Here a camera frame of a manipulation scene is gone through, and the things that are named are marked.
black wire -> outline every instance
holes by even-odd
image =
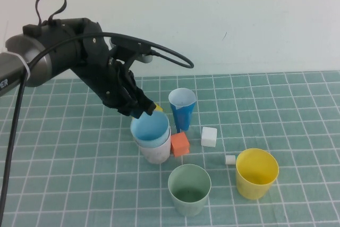
[[[126,40],[130,40],[130,41],[134,41],[134,42],[137,42],[137,43],[141,43],[141,44],[146,44],[146,45],[149,45],[153,48],[156,48],[156,49],[159,49],[163,52],[166,52],[166,53],[170,53],[174,56],[176,56],[177,58],[187,62],[187,64],[184,64],[184,63],[181,63],[181,62],[178,62],[176,60],[173,60],[169,57],[166,57],[162,54],[159,54],[158,52],[155,52],[155,51],[151,51],[151,52],[155,52],[157,53],[158,57],[161,57],[161,58],[164,58],[172,63],[175,63],[177,65],[180,65],[184,68],[188,68],[188,69],[192,69],[194,67],[194,64],[192,63],[192,61],[190,61],[187,57],[183,56],[182,54],[178,53],[178,52],[175,52],[169,48],[166,48],[162,45],[158,45],[158,44],[155,44],[153,42],[149,42],[149,41],[146,41],[146,40],[143,40],[143,39],[140,39],[140,38],[136,38],[136,37],[130,37],[130,36],[127,36],[127,35],[122,35],[122,34],[117,34],[117,33],[111,33],[111,32],[95,32],[95,33],[87,33],[87,34],[81,34],[81,35],[78,35],[78,36],[74,36],[74,37],[70,37],[64,41],[61,41],[59,43],[56,43],[55,45],[53,46],[50,46],[48,48],[46,48],[45,50],[43,50],[41,53],[39,53],[29,64],[28,64],[28,67],[30,68],[30,70],[33,69],[33,67],[46,55],[48,54],[50,51],[53,51],[55,48],[58,48],[64,44],[67,44],[67,43],[70,43],[72,41],[76,41],[76,40],[79,40],[79,39],[84,39],[84,38],[89,38],[89,37],[93,37],[93,38],[97,38],[97,37],[113,37],[113,38],[120,38],[120,39],[126,39]]]
[[[15,135],[16,135],[16,129],[18,127],[18,120],[19,120],[19,115],[20,115],[22,96],[23,96],[23,92],[25,90],[27,77],[28,77],[28,73],[25,70],[24,74],[23,74],[23,78],[22,78],[21,83],[20,83],[18,96],[16,98],[15,109],[14,109],[13,120],[12,120],[12,126],[11,126],[10,139],[9,139],[9,142],[8,142],[8,148],[7,148],[7,154],[6,154],[5,170],[4,170],[4,177],[3,177],[3,181],[2,181],[1,198],[0,198],[0,226],[2,225],[2,219],[4,217],[6,196],[7,196],[7,190],[8,190],[8,187],[9,187],[11,161],[12,161],[12,155],[13,155]]]

orange cube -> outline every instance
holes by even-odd
[[[171,136],[171,151],[175,157],[189,153],[189,141],[184,132],[177,133]]]

yellow object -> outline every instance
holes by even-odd
[[[159,105],[156,104],[156,109],[155,111],[160,111],[163,112],[163,108],[161,108]]]
[[[236,159],[236,188],[247,199],[259,199],[278,177],[275,158],[268,152],[250,148]]]

white cup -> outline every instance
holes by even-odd
[[[144,155],[145,159],[147,159],[149,163],[153,164],[161,164],[165,162],[170,156],[170,148],[171,148],[171,132],[169,132],[167,140],[161,146],[154,148],[145,148],[139,146],[139,149]]]

green cup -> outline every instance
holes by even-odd
[[[177,211],[184,216],[195,216],[207,202],[211,180],[200,166],[185,164],[171,172],[168,188]]]

